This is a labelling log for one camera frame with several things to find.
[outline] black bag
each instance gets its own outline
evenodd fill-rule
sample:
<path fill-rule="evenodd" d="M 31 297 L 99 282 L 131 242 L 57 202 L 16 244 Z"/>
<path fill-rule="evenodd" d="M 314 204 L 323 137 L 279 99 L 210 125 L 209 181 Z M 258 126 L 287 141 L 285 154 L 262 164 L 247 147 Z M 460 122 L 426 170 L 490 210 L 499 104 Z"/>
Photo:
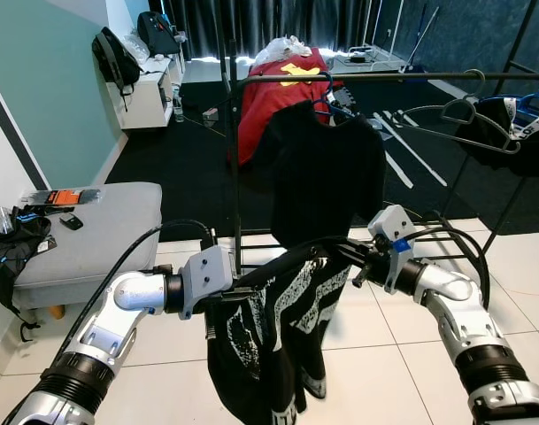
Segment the black bag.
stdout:
<path fill-rule="evenodd" d="M 35 213 L 27 213 L 17 206 L 12 211 L 13 231 L 7 235 L 0 234 L 0 303 L 18 316 L 21 324 L 21 340 L 23 328 L 39 328 L 37 323 L 28 323 L 19 316 L 19 309 L 13 305 L 13 286 L 26 263 L 37 253 L 37 246 L 50 232 L 50 220 Z"/>
<path fill-rule="evenodd" d="M 181 51 L 181 45 L 174 39 L 169 24 L 160 13 L 140 13 L 137 18 L 137 32 L 149 47 L 151 56 L 158 53 L 170 55 Z"/>
<path fill-rule="evenodd" d="M 124 106 L 126 106 L 125 96 L 134 92 L 134 83 L 139 80 L 139 74 L 142 71 L 137 60 L 108 27 L 102 28 L 102 31 L 94 38 L 92 52 L 105 81 L 116 83 L 119 95 L 124 99 Z M 124 88 L 130 85 L 131 91 L 125 93 Z"/>

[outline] clothes rack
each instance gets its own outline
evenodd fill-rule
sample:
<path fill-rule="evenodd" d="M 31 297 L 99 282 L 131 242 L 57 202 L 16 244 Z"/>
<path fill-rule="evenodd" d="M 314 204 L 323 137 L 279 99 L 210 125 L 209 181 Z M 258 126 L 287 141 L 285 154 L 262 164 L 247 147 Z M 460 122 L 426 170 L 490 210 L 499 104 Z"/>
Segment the clothes rack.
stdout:
<path fill-rule="evenodd" d="M 327 77 L 325 75 L 259 75 L 247 77 L 243 80 L 237 80 L 237 48 L 235 40 L 229 40 L 229 75 L 227 72 L 226 66 L 226 39 L 224 35 L 224 29 L 222 25 L 222 14 L 220 7 L 220 0 L 215 2 L 215 15 L 216 15 L 216 35 L 218 37 L 218 56 L 220 60 L 220 74 L 224 90 L 227 95 L 227 104 L 229 113 L 226 115 L 226 134 L 229 141 L 229 150 L 230 150 L 230 165 L 232 173 L 232 185 L 233 185 L 233 218 L 234 218 L 234 237 L 235 237 L 235 271 L 237 274 L 241 274 L 243 268 L 253 268 L 254 265 L 245 265 L 242 264 L 242 253 L 244 249 L 266 249 L 266 248 L 275 248 L 280 247 L 278 244 L 262 244 L 262 245 L 242 245 L 242 236 L 248 235 L 260 235 L 260 234 L 269 234 L 271 233 L 270 229 L 242 229 L 242 222 L 240 216 L 240 190 L 239 190 L 239 170 L 238 170 L 238 134 L 237 126 L 239 121 L 238 110 L 241 100 L 241 94 L 243 89 L 252 83 L 263 83 L 263 82 L 281 82 L 281 81 L 326 81 Z M 485 80 L 533 80 L 539 81 L 539 73 L 485 73 Z M 361 81 L 361 82 L 375 82 L 375 81 L 401 81 L 401 80 L 479 80 L 479 75 L 475 73 L 341 73 L 334 74 L 335 81 Z M 466 162 L 460 168 L 458 177 L 464 171 L 466 167 Z M 449 200 L 452 198 L 455 192 L 456 185 L 459 179 L 457 179 L 452 185 L 450 191 Z M 520 188 L 517 188 L 515 193 L 518 195 Z M 504 213 L 508 213 L 511 207 L 505 209 Z M 452 228 L 452 225 L 444 217 L 443 213 L 433 212 L 435 214 L 435 219 L 428 222 L 415 222 L 415 224 L 441 224 L 446 228 Z M 463 252 L 459 255 L 444 255 L 444 256 L 435 256 L 429 257 L 432 260 L 437 259 L 468 259 L 470 263 L 479 270 L 479 262 L 474 253 L 470 248 L 464 243 L 462 239 L 457 236 L 450 234 L 448 237 L 434 237 L 428 239 L 418 239 L 417 242 L 442 242 L 442 241 L 453 241 L 458 248 Z"/>

